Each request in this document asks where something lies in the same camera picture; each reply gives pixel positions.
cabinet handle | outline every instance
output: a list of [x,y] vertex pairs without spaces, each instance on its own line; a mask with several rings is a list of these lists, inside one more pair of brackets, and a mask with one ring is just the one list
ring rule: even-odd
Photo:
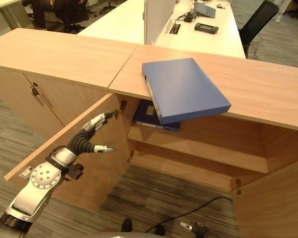
[[[36,82],[33,82],[33,87],[39,87],[39,85],[36,83]],[[52,103],[50,102],[50,100],[45,96],[45,93],[42,92],[42,90],[40,90],[40,93],[38,92],[38,94],[42,97],[43,101],[50,107],[52,108],[53,105]]]
[[41,106],[44,106],[44,103],[39,99],[39,93],[38,91],[35,89],[35,88],[32,88],[32,92],[31,92],[32,96],[38,101],[38,103],[41,105]]

white desk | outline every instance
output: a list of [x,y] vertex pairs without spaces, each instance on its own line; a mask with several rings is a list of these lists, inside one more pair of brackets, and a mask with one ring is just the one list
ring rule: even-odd
[[[224,5],[225,9],[216,8],[217,4]],[[181,24],[178,34],[169,34],[172,26],[169,26],[168,29],[166,26],[154,45],[244,59],[243,46],[230,4],[227,1],[213,0],[206,5],[216,9],[215,18],[199,16],[191,23],[177,21],[177,24]],[[181,0],[180,3],[176,4],[174,13],[171,15],[172,22],[174,23],[176,18],[193,7],[192,0]],[[194,26],[197,22],[218,26],[219,30],[214,35],[196,31]]]
[[0,0],[0,12],[11,30],[34,28],[20,0]]
[[[192,0],[181,0],[175,5],[174,13],[169,20],[188,12],[193,7]],[[216,7],[217,4],[225,5],[226,9],[216,8],[216,17],[198,17],[191,23],[178,21],[181,24],[177,35],[166,33],[165,29],[159,35],[155,46],[173,49],[205,52],[216,55],[225,55],[245,58],[242,43],[239,37],[232,8],[227,1],[213,0],[208,6]],[[79,34],[105,38],[116,41],[144,43],[144,0],[127,0],[98,21],[94,22]],[[212,35],[194,30],[194,25],[201,22],[218,26],[219,31]]]
[[145,0],[127,0],[82,30],[79,35],[144,44]]

gray carpet floor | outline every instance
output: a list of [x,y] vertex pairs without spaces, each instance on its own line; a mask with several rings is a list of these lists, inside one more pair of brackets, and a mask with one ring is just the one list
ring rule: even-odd
[[[261,0],[234,0],[233,11],[239,27],[249,19]],[[99,10],[106,2],[92,7]],[[100,16],[91,15],[85,26]],[[4,22],[0,34],[8,31]],[[255,38],[249,58],[298,67],[298,18],[283,16],[271,21]],[[38,148],[43,139],[0,100],[0,216],[20,190],[3,180],[17,163]],[[83,211],[52,199],[33,225],[29,238],[79,238],[103,228],[119,229],[129,217],[134,231],[143,232],[165,219],[188,212],[216,196],[230,194],[132,166],[121,178],[99,211]],[[167,235],[192,237],[178,223],[202,222],[221,237],[237,238],[238,228],[231,202],[218,200],[201,211],[165,225]]]
[[[20,190],[3,176],[43,142],[0,100],[0,216]],[[104,228],[119,230],[125,218],[133,220],[135,232],[144,232],[217,196],[230,194],[131,166],[98,211],[84,211],[52,199],[27,237],[79,238]],[[233,204],[226,199],[165,225],[169,236],[193,237],[179,226],[180,221],[201,222],[222,238],[239,237]]]

laptop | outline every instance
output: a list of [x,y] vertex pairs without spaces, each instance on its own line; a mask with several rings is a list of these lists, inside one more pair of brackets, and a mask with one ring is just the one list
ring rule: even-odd
[[210,6],[206,6],[204,3],[196,2],[194,4],[194,11],[198,15],[208,16],[211,18],[215,18],[216,9]]

open cabinet door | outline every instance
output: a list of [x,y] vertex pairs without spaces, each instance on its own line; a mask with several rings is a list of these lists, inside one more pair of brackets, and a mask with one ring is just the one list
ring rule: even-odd
[[[27,180],[19,175],[27,167],[35,167],[44,162],[55,147],[67,144],[68,140],[93,117],[105,111],[119,109],[119,100],[115,94],[106,94],[34,151],[4,178],[14,184],[25,186]],[[97,210],[120,176],[128,168],[127,160],[130,152],[126,129],[132,123],[136,108],[135,102],[128,102],[126,109],[117,117],[109,119],[108,123],[98,130],[91,139],[91,142],[95,144],[114,146],[115,152],[80,155],[76,162],[83,164],[84,174],[78,180],[64,181],[54,192],[54,198],[87,210]]]
[[298,238],[298,161],[233,198],[242,238]]

